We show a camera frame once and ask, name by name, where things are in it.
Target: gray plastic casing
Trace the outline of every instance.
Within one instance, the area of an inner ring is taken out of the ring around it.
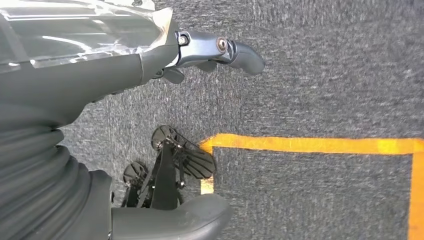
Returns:
[[[140,45],[149,46],[160,31],[151,19],[136,20],[132,24],[144,26]],[[0,49],[19,46],[20,36],[1,14],[0,23]],[[66,23],[42,31],[54,34]],[[19,60],[19,69],[0,73],[1,239],[108,238],[112,179],[88,171],[58,146],[64,139],[58,128],[75,121],[88,103],[147,83],[178,55],[177,30],[171,21],[166,43],[149,51],[44,67]]]

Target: reflective surface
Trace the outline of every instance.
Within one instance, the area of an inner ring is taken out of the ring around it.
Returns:
[[[0,2],[0,73],[138,54],[164,45],[172,10],[98,0]]]

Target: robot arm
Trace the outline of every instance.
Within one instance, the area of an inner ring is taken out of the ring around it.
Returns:
[[[153,11],[99,0],[2,0],[1,238],[107,239],[112,223],[116,227],[129,215],[138,218],[117,209],[111,219],[111,177],[89,172],[66,147],[57,146],[64,138],[57,128],[71,124],[88,103],[104,96],[162,77],[177,84],[184,79],[179,68],[213,71],[217,64],[252,75],[265,67],[247,45],[181,31],[170,8]],[[227,211],[221,200],[213,201]],[[179,213],[205,217],[199,207],[185,206]],[[193,219],[186,223],[197,228],[194,223],[202,222]],[[128,239],[115,227],[115,239]],[[131,233],[138,235],[135,228]]]
[[[253,75],[264,69],[250,47],[180,31],[172,13],[97,0],[2,1],[0,103],[33,112],[20,118],[49,115],[44,120],[57,128],[106,95],[162,77],[180,83],[178,68],[212,71],[220,63]]]

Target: floor marking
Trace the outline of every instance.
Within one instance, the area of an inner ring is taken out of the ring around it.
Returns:
[[[408,240],[424,236],[424,140],[419,138],[300,138],[242,136],[219,133],[200,143],[213,154],[214,147],[291,153],[412,155]],[[202,180],[201,194],[214,192],[213,177]]]

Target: yellow floor line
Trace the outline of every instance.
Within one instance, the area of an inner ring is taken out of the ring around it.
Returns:
[[[424,239],[424,140],[419,138],[299,138],[242,136],[219,133],[200,144],[213,154],[214,147],[267,150],[292,153],[327,154],[412,154],[412,177],[409,204],[409,240]],[[201,194],[214,192],[214,179],[201,181]]]

